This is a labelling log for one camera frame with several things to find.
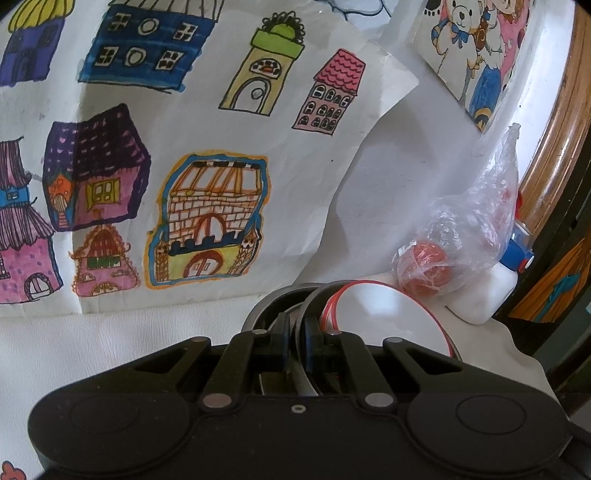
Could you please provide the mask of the deep steel plate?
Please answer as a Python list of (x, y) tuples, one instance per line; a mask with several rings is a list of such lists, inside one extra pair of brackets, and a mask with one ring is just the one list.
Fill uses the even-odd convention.
[(318, 387), (311, 384), (311, 379), (307, 374), (307, 335), (311, 333), (325, 332), (321, 329), (320, 320), (325, 304), (329, 297), (344, 287), (344, 281), (322, 284), (308, 296), (301, 307), (300, 317), (297, 320), (297, 333), (295, 334), (295, 345), (300, 359), (301, 367), (304, 371), (305, 388), (311, 391), (315, 396), (340, 396), (340, 395), (322, 395)]

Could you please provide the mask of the white bowl red rim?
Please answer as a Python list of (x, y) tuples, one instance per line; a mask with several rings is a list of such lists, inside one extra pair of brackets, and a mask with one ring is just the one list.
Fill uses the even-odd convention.
[(346, 284), (329, 297), (321, 314), (325, 332), (349, 332), (370, 346), (399, 337), (452, 357), (453, 347), (435, 316), (407, 294), (378, 281)]

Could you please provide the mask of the white blue water bottle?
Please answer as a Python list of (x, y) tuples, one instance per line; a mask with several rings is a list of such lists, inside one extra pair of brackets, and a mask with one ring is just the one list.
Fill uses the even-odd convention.
[(448, 301), (447, 309), (472, 325), (486, 323), (514, 291), (519, 275), (533, 262), (533, 237), (521, 221), (523, 196), (518, 192), (515, 221), (507, 248), (501, 259), (480, 273)]

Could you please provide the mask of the clear plastic bag red contents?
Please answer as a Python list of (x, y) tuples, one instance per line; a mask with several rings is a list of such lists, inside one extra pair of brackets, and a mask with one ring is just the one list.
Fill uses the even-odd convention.
[(470, 188), (428, 206), (394, 255), (397, 288), (418, 299), (449, 296), (499, 262), (515, 222), (520, 129), (508, 127)]

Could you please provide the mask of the white printed tablecloth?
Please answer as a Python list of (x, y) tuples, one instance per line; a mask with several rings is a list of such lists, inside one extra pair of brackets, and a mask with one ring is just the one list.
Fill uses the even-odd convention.
[[(1, 446), (3, 461), (27, 478), (42, 470), (27, 434), (27, 419), (47, 393), (143, 357), (189, 337), (224, 344), (242, 328), (259, 297), (120, 313), (1, 318)], [(553, 393), (542, 365), (519, 352), (510, 331), (490, 319), (468, 324), (443, 304), (429, 301), (463, 361)]]

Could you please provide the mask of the orange dress painting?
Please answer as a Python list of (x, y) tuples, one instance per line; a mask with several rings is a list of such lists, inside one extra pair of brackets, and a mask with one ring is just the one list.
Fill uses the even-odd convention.
[(581, 239), (511, 310), (509, 318), (554, 323), (590, 279), (590, 235)]

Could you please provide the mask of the houses drawing paper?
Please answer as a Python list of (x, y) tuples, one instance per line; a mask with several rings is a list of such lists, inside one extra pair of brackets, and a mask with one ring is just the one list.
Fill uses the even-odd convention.
[(315, 1), (1, 5), (1, 315), (266, 293), (418, 84)]

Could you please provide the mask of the girl with bear drawing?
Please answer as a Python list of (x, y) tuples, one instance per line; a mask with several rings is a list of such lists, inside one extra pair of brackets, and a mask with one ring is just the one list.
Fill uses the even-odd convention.
[(485, 131), (515, 70), (533, 3), (527, 0), (427, 1), (412, 45), (480, 131)]

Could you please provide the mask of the brown wooden door frame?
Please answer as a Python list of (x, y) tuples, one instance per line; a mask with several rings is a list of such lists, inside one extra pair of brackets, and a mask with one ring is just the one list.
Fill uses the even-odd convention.
[(557, 100), (520, 186), (521, 220), (535, 237), (564, 193), (589, 129), (590, 14), (577, 6)]

